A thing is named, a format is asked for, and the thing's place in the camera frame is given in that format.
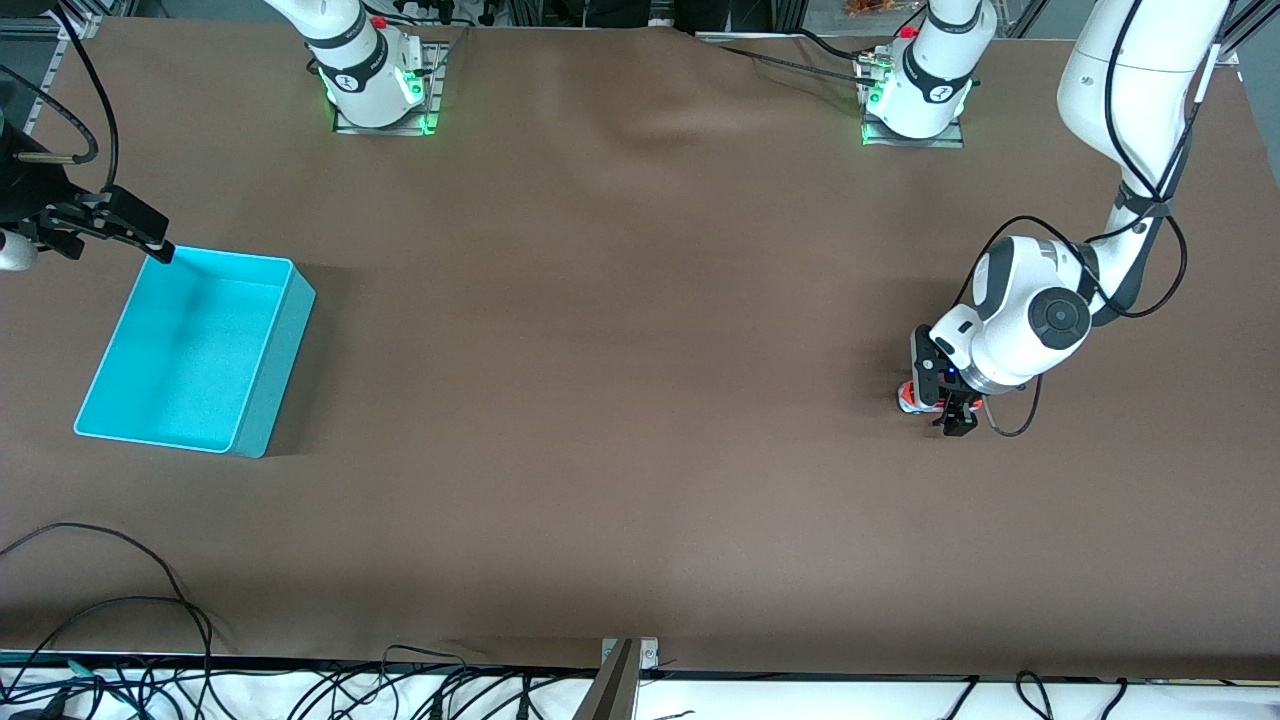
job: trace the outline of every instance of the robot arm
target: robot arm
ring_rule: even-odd
[[[352,123],[385,127],[422,102],[421,88],[404,79],[406,72],[421,67],[421,41],[381,18],[370,18],[360,0],[266,4],[302,33],[320,64],[329,99]]]
[[[370,18],[360,0],[266,1],[306,38],[329,99],[351,123],[389,126],[425,101],[422,85],[407,79],[421,68],[421,42]],[[45,0],[27,10],[52,6]],[[58,164],[70,160],[50,155],[0,114],[0,270],[29,269],[45,250],[77,260],[82,234],[127,242],[168,263],[168,218],[119,186],[77,187]]]
[[[975,400],[1050,370],[1093,327],[1119,316],[1115,307],[1132,307],[1185,160],[1187,91],[1228,5],[1094,5],[1062,74],[1057,104],[1071,132],[1121,163],[1123,182],[1106,232],[1087,245],[1016,236],[993,242],[974,266],[973,305],[956,305],[913,336],[913,383],[900,393],[904,410],[941,405],[943,432],[964,434],[975,425]],[[1123,41],[1112,65],[1117,37]]]
[[[910,138],[934,137],[960,114],[991,38],[996,9],[991,0],[932,0],[920,33],[890,46],[892,72],[870,95],[867,111]]]

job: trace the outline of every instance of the metal bracket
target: metal bracket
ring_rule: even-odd
[[[618,638],[604,638],[600,643],[600,664],[609,659],[609,653],[617,647]],[[640,638],[640,669],[653,670],[658,667],[658,638]]]
[[[649,639],[653,641],[654,660],[657,660],[658,641]],[[573,720],[632,720],[635,716],[644,641],[613,639],[613,646],[608,647],[604,655],[604,665],[595,674],[591,688],[586,691],[586,697],[573,712]]]

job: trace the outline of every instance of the black cable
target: black cable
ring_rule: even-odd
[[[1124,698],[1125,691],[1129,689],[1128,678],[1116,678],[1116,684],[1120,685],[1120,689],[1117,689],[1116,694],[1111,697],[1111,702],[1108,702],[1107,706],[1102,708],[1102,715],[1098,716],[1098,720],[1107,720],[1108,717],[1111,717],[1111,711],[1115,710],[1117,705],[1120,705],[1120,700]]]
[[[759,53],[751,53],[750,50],[740,50],[737,47],[719,46],[721,50],[727,50],[735,55],[742,55],[745,58],[754,58],[756,60],[764,60],[765,63],[773,63],[774,65],[782,65],[785,68],[792,68],[796,70],[803,70],[806,73],[813,73],[817,76],[826,76],[836,79],[849,81],[856,85],[876,85],[876,81],[869,77],[856,77],[846,73],[837,73],[835,70],[827,70],[823,68],[815,68],[813,65],[805,65],[803,63],[794,63],[791,60],[783,60],[782,58],[774,58],[773,55],[762,55]]]
[[[79,55],[81,63],[84,64],[84,72],[88,73],[90,82],[93,83],[93,90],[97,91],[97,99],[102,101],[102,111],[106,114],[106,133],[110,141],[110,147],[108,151],[110,156],[106,165],[106,182],[102,183],[102,190],[115,184],[115,170],[120,164],[120,133],[119,128],[115,127],[115,111],[111,110],[111,101],[106,97],[106,88],[102,87],[102,81],[97,77],[97,69],[93,68],[93,61],[88,59],[88,53],[84,51],[84,45],[81,44],[79,36],[76,35],[76,26],[67,19],[67,13],[63,12],[61,5],[54,5],[54,15],[58,22],[63,23],[67,28],[67,35],[72,38],[72,46],[76,47],[76,54]]]
[[[1020,218],[1024,218],[1027,220],[1038,224],[1039,227],[1048,231],[1059,242],[1061,242],[1066,247],[1066,251],[1070,252],[1073,258],[1075,258],[1075,261],[1080,264],[1080,269],[1084,272],[1084,274],[1089,275],[1089,279],[1096,286],[1093,290],[1094,292],[1098,293],[1098,297],[1102,299],[1102,302],[1106,304],[1106,306],[1110,307],[1112,313],[1120,315],[1121,318],[1135,319],[1135,318],[1146,318],[1147,315],[1155,314],[1174,297],[1174,293],[1178,292],[1178,288],[1183,284],[1183,278],[1187,275],[1187,256],[1188,256],[1187,236],[1183,233],[1181,225],[1178,224],[1178,219],[1174,218],[1172,215],[1167,215],[1165,220],[1169,222],[1169,227],[1174,228],[1174,237],[1178,238],[1178,273],[1174,275],[1174,281],[1169,283],[1169,290],[1165,291],[1165,295],[1162,295],[1160,300],[1157,300],[1151,307],[1147,307],[1146,310],[1138,310],[1137,313],[1132,313],[1117,305],[1116,301],[1112,300],[1111,296],[1102,290],[1102,281],[1098,278],[1098,274],[1093,272],[1093,268],[1091,268],[1088,263],[1084,261],[1084,256],[1080,255],[1080,251],[1075,249],[1075,245],[1071,243],[1071,241],[1068,240],[1065,234],[1062,234],[1053,225],[1048,224],[1047,222],[1034,215],[1020,215]],[[1142,222],[1142,218],[1135,219],[1133,223],[1130,223],[1129,227],[1132,228],[1137,225],[1139,222]]]
[[[520,675],[520,673],[507,673],[506,675],[499,675],[498,679],[497,679],[497,682],[494,682],[492,685],[489,685],[489,687],[484,688],[483,691],[477,692],[476,694],[474,694],[471,697],[471,700],[463,702],[462,707],[460,707],[457,712],[453,712],[453,714],[449,715],[449,720],[458,720],[458,717],[461,717],[462,714],[466,712],[468,707],[471,707],[472,705],[475,705],[475,702],[477,700],[480,700],[481,697],[489,694],[489,692],[492,692],[494,688],[497,688],[498,685],[506,683],[507,680],[509,680],[509,679],[512,679],[512,678],[515,678],[517,675]]]
[[[814,42],[814,45],[817,45],[818,47],[822,47],[824,51],[827,51],[827,53],[829,53],[829,54],[832,54],[832,55],[835,55],[837,58],[844,58],[845,60],[856,60],[858,59],[858,53],[850,53],[849,50],[841,50],[840,47],[836,47],[835,45],[827,42],[826,40],[823,40],[822,36],[819,36],[817,33],[813,33],[813,32],[810,32],[810,31],[808,31],[808,29],[805,29],[803,27],[795,27],[795,28],[788,28],[788,29],[780,29],[778,33],[780,35],[800,35],[800,36],[808,37],[809,40],[812,40]]]
[[[146,544],[138,542],[137,539],[134,539],[134,538],[129,537],[128,534],[122,533],[119,530],[114,530],[111,528],[105,528],[102,525],[93,525],[93,524],[88,524],[88,523],[70,523],[70,521],[68,521],[68,523],[50,523],[50,524],[44,525],[41,528],[36,528],[35,530],[27,533],[26,536],[18,538],[17,541],[9,543],[3,550],[0,550],[0,559],[3,559],[4,556],[9,555],[10,552],[18,550],[19,547],[24,546],[26,543],[31,542],[32,539],[35,539],[35,538],[45,534],[45,533],[49,533],[51,530],[60,529],[60,528],[88,530],[88,532],[93,532],[93,533],[100,533],[100,534],[110,536],[110,537],[114,537],[116,539],[124,541],[124,542],[129,543],[131,546],[136,547],[137,550],[142,551],[142,553],[145,553],[147,557],[150,557],[164,571],[165,579],[169,580],[169,588],[173,591],[174,597],[170,598],[170,597],[156,597],[156,596],[125,596],[125,597],[118,597],[118,598],[111,598],[111,600],[102,601],[100,603],[96,603],[96,605],[93,605],[93,606],[91,606],[91,607],[88,607],[88,609],[78,612],[77,615],[72,616],[70,619],[68,619],[67,621],[64,621],[61,625],[59,625],[56,629],[54,629],[54,632],[50,633],[40,643],[40,646],[36,647],[36,650],[27,659],[27,662],[22,666],[22,669],[18,670],[18,674],[14,676],[13,684],[17,685],[17,683],[22,678],[23,673],[26,673],[27,667],[29,667],[31,664],[35,662],[35,660],[38,656],[40,651],[44,650],[45,646],[51,644],[54,641],[56,641],[58,635],[60,635],[63,632],[65,632],[67,628],[69,628],[73,623],[76,623],[81,618],[91,615],[92,612],[96,612],[96,611],[99,611],[101,609],[110,607],[113,605],[125,603],[125,602],[161,602],[161,603],[172,603],[172,605],[179,605],[179,606],[182,606],[187,611],[187,614],[191,616],[192,621],[196,624],[197,632],[200,633],[200,639],[201,639],[201,643],[204,646],[204,671],[205,671],[205,683],[204,683],[204,685],[201,687],[201,691],[200,691],[200,703],[202,703],[204,698],[205,698],[205,694],[211,688],[211,685],[210,685],[211,684],[210,671],[212,669],[211,667],[211,665],[212,665],[212,639],[214,639],[214,633],[216,632],[216,628],[214,626],[214,623],[209,618],[209,615],[200,606],[197,606],[197,605],[192,603],[189,600],[187,600],[187,594],[182,591],[182,585],[178,583],[178,577],[173,571],[173,568],[163,557],[160,557],[160,555],[157,552],[155,552],[154,550],[151,550]],[[0,685],[0,696],[8,698],[8,691],[3,685]],[[201,716],[201,714],[202,714],[202,707],[201,707],[201,705],[197,705],[197,707],[196,707],[197,720]]]
[[[383,664],[381,664],[381,666],[384,669],[387,667],[387,656],[390,655],[390,652],[393,650],[403,650],[404,652],[415,652],[417,655],[425,655],[428,657],[442,657],[444,660],[457,660],[458,665],[462,665],[463,670],[466,670],[467,667],[470,667],[467,665],[467,661],[463,660],[463,657],[461,655],[456,655],[456,653],[452,653],[452,652],[440,652],[438,650],[428,650],[428,648],[424,648],[424,647],[413,647],[411,644],[392,643],[392,644],[387,646],[387,650],[383,651]]]
[[[165,562],[164,559],[160,557],[160,555],[156,551],[154,551],[150,547],[142,544],[141,542],[133,539],[128,534],[122,533],[120,530],[113,530],[111,528],[105,528],[102,525],[92,525],[90,523],[50,523],[50,524],[44,525],[41,528],[36,528],[35,530],[32,530],[32,532],[22,536],[20,538],[18,538],[18,539],[13,541],[12,543],[9,543],[8,546],[5,546],[4,550],[0,550],[0,559],[3,559],[5,555],[9,555],[10,552],[18,550],[19,547],[27,544],[28,542],[38,538],[40,536],[42,536],[42,534],[45,534],[47,532],[51,532],[51,530],[60,529],[60,528],[72,528],[72,529],[77,529],[77,530],[90,530],[90,532],[93,532],[93,533],[101,533],[104,536],[111,536],[113,538],[122,539],[122,541],[132,544],[133,547],[141,550],[147,557],[150,557],[152,561],[155,561],[155,564],[159,565],[161,570],[164,570],[165,578],[169,580],[169,587],[173,588],[174,597],[177,597],[178,600],[182,600],[182,601],[187,601],[187,596],[182,592],[182,587],[178,584],[178,575],[177,575],[177,573],[173,571],[173,568],[170,568],[169,564]]]
[[[1048,3],[1047,3],[1047,1],[1046,1],[1046,3],[1041,3],[1041,4],[1038,5],[1038,6],[1036,6],[1036,9],[1034,9],[1036,12],[1034,12],[1034,13],[1032,14],[1032,18],[1030,18],[1029,20],[1027,20],[1027,24],[1023,24],[1023,29],[1021,29],[1021,31],[1019,31],[1019,33],[1018,33],[1018,36],[1016,36],[1018,38],[1024,38],[1024,37],[1027,37],[1027,32],[1028,32],[1029,29],[1032,29],[1032,26],[1033,26],[1033,24],[1036,24],[1036,20],[1038,20],[1038,19],[1039,19],[1039,17],[1041,17],[1041,13],[1043,13],[1043,12],[1044,12],[1044,8],[1047,8],[1047,6],[1048,6]],[[1019,18],[1018,18],[1018,23],[1019,23],[1019,24],[1021,24],[1021,22],[1023,22],[1023,18],[1020,18],[1020,17],[1019,17]]]
[[[120,678],[120,684],[110,687],[106,692],[111,693],[111,697],[115,700],[133,707],[133,712],[137,715],[138,720],[151,720],[151,715],[146,711],[146,706],[142,703],[142,689],[138,688],[138,694],[134,696],[134,688],[129,684],[128,678],[124,676],[124,671],[116,667],[115,675]]]
[[[444,712],[445,693],[452,693],[460,689],[462,685],[471,682],[476,676],[479,676],[479,674],[475,670],[468,670],[465,667],[458,667],[457,670],[453,670],[452,673],[445,675],[444,680],[440,682],[440,687],[435,688],[435,692],[426,698],[426,702],[420,705],[417,710],[415,710],[413,714],[410,715],[408,720],[421,720],[422,717],[430,717],[431,720],[442,720],[445,715]],[[449,700],[452,702],[453,697],[449,696]]]
[[[349,673],[349,676],[355,676],[355,675],[357,675],[360,673],[375,670],[378,667],[380,667],[380,665],[378,662],[364,662],[361,665],[356,665],[353,667],[349,667],[348,673]],[[328,694],[328,692],[323,692],[319,696],[316,696],[316,698],[314,701],[311,701],[311,705],[308,705],[306,710],[302,710],[301,715],[300,715],[298,711],[302,708],[302,703],[306,702],[308,697],[311,697],[311,693],[319,691],[325,683],[329,683],[332,685],[329,692],[334,692],[333,687],[337,687],[337,683],[334,683],[333,676],[335,676],[335,675],[337,674],[330,675],[330,676],[321,675],[320,680],[316,682],[316,684],[311,685],[311,688],[307,692],[302,693],[302,697],[298,698],[298,701],[293,705],[293,708],[289,710],[289,714],[285,715],[284,719],[285,720],[296,720],[296,719],[297,720],[302,720],[302,717],[306,717],[306,715],[308,712],[311,712],[311,710],[316,705],[319,705],[320,701],[324,700],[324,697]]]
[[[1187,115],[1187,124],[1183,126],[1183,135],[1178,137],[1178,142],[1174,145],[1174,154],[1170,155],[1169,163],[1165,164],[1165,172],[1160,173],[1160,182],[1157,183],[1157,186],[1161,188],[1164,188],[1165,184],[1169,182],[1169,177],[1174,173],[1174,168],[1176,168],[1178,163],[1180,161],[1180,155],[1183,152],[1183,149],[1187,146],[1187,140],[1190,138],[1192,127],[1196,124],[1197,115],[1199,115],[1199,108],[1201,108],[1199,102],[1192,104],[1192,110]]]
[[[968,680],[969,684],[966,684],[965,688],[960,691],[960,697],[957,697],[955,703],[951,705],[951,712],[947,712],[946,716],[942,717],[942,720],[956,720],[956,715],[960,715],[960,708],[964,707],[964,702],[969,700],[969,694],[973,693],[973,689],[978,687],[979,679],[980,678],[978,675],[969,675],[968,678],[965,678],[965,680]]]
[[[1036,683],[1036,687],[1041,692],[1041,700],[1044,701],[1044,710],[1036,707],[1036,705],[1027,697],[1023,692],[1023,682],[1030,679]],[[1018,697],[1021,698],[1023,705],[1032,708],[1032,712],[1039,715],[1041,720],[1053,720],[1053,706],[1048,702],[1048,691],[1044,689],[1044,680],[1039,675],[1032,673],[1030,670],[1020,670],[1018,678],[1014,680],[1014,689],[1018,691]]]
[[[97,715],[97,708],[102,706],[102,696],[105,694],[106,692],[102,691],[102,680],[99,678],[93,682],[93,702],[90,705],[88,715],[84,716],[84,720],[93,720],[93,716]]]
[[[120,692],[125,693],[131,698],[132,702],[129,705],[134,707],[140,720],[148,720],[155,717],[155,715],[152,715],[151,711],[147,710],[147,707],[151,705],[151,701],[157,694],[169,701],[169,706],[173,707],[174,716],[178,720],[183,720],[182,706],[178,705],[178,701],[174,700],[172,694],[169,694],[169,691],[165,691],[164,688],[159,687],[155,683],[155,669],[147,662],[143,662],[142,665],[143,665],[142,675],[138,678],[137,682],[132,682],[128,678],[125,678],[124,670],[120,667],[119,664],[113,666],[113,669],[115,670],[115,675],[120,679],[119,684],[116,684],[115,688],[118,688]],[[132,692],[134,689],[137,689],[138,693],[137,696],[134,696]],[[234,720],[236,716],[230,715],[230,717]]]
[[[401,683],[401,682],[404,682],[404,680],[407,680],[410,678],[413,678],[413,676],[417,676],[417,675],[424,675],[424,674],[431,673],[434,670],[439,670],[440,667],[443,667],[443,666],[442,665],[425,665],[421,669],[417,669],[417,670],[413,670],[413,671],[410,671],[410,673],[403,673],[403,674],[398,675],[397,678],[394,678],[392,680],[388,680],[385,683],[381,683],[376,688],[369,691],[367,693],[365,693],[365,696],[361,700],[374,697],[378,693],[383,692],[384,688],[394,687],[396,683]],[[342,712],[338,712],[337,715],[334,715],[329,720],[342,720],[343,717],[349,717],[351,712],[352,712],[352,710],[355,710],[355,707],[356,707],[356,705],[353,705],[353,706],[343,710]]]
[[[1142,0],[1134,0],[1133,5],[1129,8],[1129,12],[1125,14],[1124,22],[1120,24],[1120,31],[1116,33],[1115,45],[1111,46],[1111,60],[1107,63],[1106,83],[1102,87],[1102,104],[1103,104],[1102,118],[1103,120],[1106,120],[1107,124],[1107,137],[1111,140],[1111,145],[1115,146],[1116,154],[1120,155],[1120,159],[1124,161],[1125,168],[1128,168],[1129,172],[1138,178],[1138,181],[1143,184],[1143,187],[1147,188],[1147,192],[1151,195],[1152,200],[1155,200],[1156,202],[1162,202],[1165,199],[1161,196],[1161,191],[1156,188],[1156,186],[1153,186],[1151,181],[1147,179],[1146,176],[1142,174],[1142,170],[1139,170],[1138,165],[1134,164],[1133,158],[1129,156],[1129,151],[1125,150],[1124,145],[1121,145],[1120,136],[1116,133],[1115,115],[1112,114],[1111,110],[1112,106],[1111,92],[1112,88],[1115,87],[1116,65],[1120,64],[1120,53],[1124,46],[1125,37],[1129,35],[1129,26],[1133,24],[1133,19],[1134,17],[1138,15],[1138,8],[1140,6],[1142,6]]]
[[[902,20],[902,24],[897,26],[897,29],[893,31],[893,36],[897,37],[899,35],[901,35],[902,28],[906,27],[906,26],[909,26],[909,24],[911,24],[911,20],[914,20],[918,17],[920,17],[920,13],[923,13],[928,8],[929,8],[928,3],[920,3],[920,6],[916,8],[914,13],[911,13],[911,17],[906,18],[905,20]]]
[[[27,78],[19,76],[8,65],[0,64],[0,73],[9,76],[18,85],[33,92],[36,97],[41,99],[45,102],[45,105],[52,108],[55,113],[61,115],[63,119],[65,119],[68,123],[72,124],[72,127],[79,131],[81,136],[84,138],[84,142],[88,143],[88,150],[86,150],[79,155],[72,155],[70,159],[73,165],[83,165],[84,163],[88,163],[93,158],[97,158],[97,138],[93,137],[93,132],[88,129],[88,126],[82,123],[81,119],[77,118],[74,113],[63,106],[63,104],[59,102],[58,100],[54,100],[54,96],[41,90],[38,85],[29,82]]]
[[[1018,437],[1030,429],[1032,421],[1036,420],[1036,411],[1039,410],[1039,388],[1044,384],[1044,373],[1036,375],[1036,395],[1032,396],[1032,407],[1027,411],[1027,419],[1016,430],[1006,430],[1000,427],[996,421],[996,416],[991,413],[991,396],[982,400],[982,410],[987,414],[987,424],[991,425],[992,430],[1000,437]]]
[[[90,615],[92,615],[95,612],[105,610],[108,607],[114,607],[116,605],[134,603],[134,602],[178,605],[178,606],[183,607],[183,610],[186,610],[187,614],[196,623],[196,629],[200,633],[200,639],[201,639],[201,643],[204,644],[204,648],[205,648],[205,669],[207,671],[207,669],[209,669],[209,661],[210,661],[210,659],[212,656],[212,648],[211,648],[211,644],[212,644],[212,630],[209,629],[209,628],[211,628],[212,621],[209,620],[209,615],[205,614],[205,611],[200,606],[192,605],[191,602],[187,602],[184,600],[173,598],[173,597],[164,597],[164,596],[132,594],[132,596],[113,597],[110,600],[104,600],[101,602],[96,602],[96,603],[86,607],[84,610],[81,610],[76,615],[72,615],[67,620],[64,620],[60,625],[58,625],[54,629],[54,632],[49,633],[49,635],[46,635],[45,639],[40,641],[40,644],[37,644],[35,650],[31,651],[31,655],[27,657],[26,662],[18,669],[17,675],[14,675],[14,679],[13,679],[12,684],[17,685],[18,682],[22,679],[22,675],[27,671],[28,667],[32,666],[32,664],[35,662],[35,660],[40,656],[40,652],[42,650],[45,650],[45,647],[51,646],[64,632],[67,632],[77,621],[84,619],[84,618],[87,618],[87,616],[90,616]],[[209,679],[206,676],[205,685],[201,687],[201,700],[204,700],[204,694],[205,694],[205,691],[207,689],[207,687],[209,687]]]
[[[175,670],[174,671],[174,676],[177,678],[177,675],[179,673],[180,671]],[[187,694],[186,688],[182,687],[182,682],[175,682],[174,687],[178,688],[178,692],[180,692],[182,696],[186,697],[188,702],[191,702],[192,707],[196,708],[197,715],[200,715],[201,717],[205,715],[205,710],[202,707],[202,705],[204,705],[204,691],[207,689],[209,691],[209,693],[207,693],[209,697],[212,698],[214,705],[216,705],[218,708],[223,711],[223,715],[227,715],[232,720],[238,720],[238,717],[236,716],[236,714],[227,708],[227,705],[223,702],[221,696],[218,694],[218,688],[214,687],[211,675],[212,675],[211,673],[206,673],[205,674],[205,683],[206,684],[201,687],[201,698],[198,701],[197,700],[192,700],[191,696]]]
[[[552,678],[549,680],[544,680],[541,683],[538,683],[536,685],[530,685],[527,691],[521,691],[521,692],[518,692],[518,693],[508,697],[507,700],[502,701],[500,703],[498,703],[497,707],[494,707],[493,710],[490,710],[484,717],[480,717],[479,720],[493,720],[493,717],[495,715],[498,715],[498,712],[500,712],[503,707],[507,707],[512,702],[516,702],[524,694],[532,693],[538,688],[545,688],[547,685],[553,685],[556,683],[559,683],[561,680],[568,680],[571,678],[585,678],[588,675],[594,675],[595,673],[596,673],[595,670],[584,670],[581,673],[571,673],[568,675],[561,675],[559,678]]]

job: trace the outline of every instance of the brown table surface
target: brown table surface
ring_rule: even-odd
[[[995,44],[968,146],[904,150],[860,146],[840,81],[671,31],[484,29],[438,136],[357,138],[285,24],[109,22],[120,182],[179,243],[292,258],[319,301],[246,460],[72,433],[138,252],[0,278],[4,536],[136,534],[225,652],[590,665],[650,634],[676,667],[1275,676],[1280,195],[1233,73],[1164,311],[1097,331],[1018,441],[940,439],[893,400],[996,225],[1101,228],[1119,172],[1057,120],[1069,50]],[[54,91],[105,138],[74,56]],[[164,591],[76,533],[0,573],[9,647]],[[60,647],[197,647],[178,611],[110,612]]]

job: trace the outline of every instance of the blue container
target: blue container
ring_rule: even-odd
[[[283,258],[147,258],[76,433],[261,457],[315,297]]]

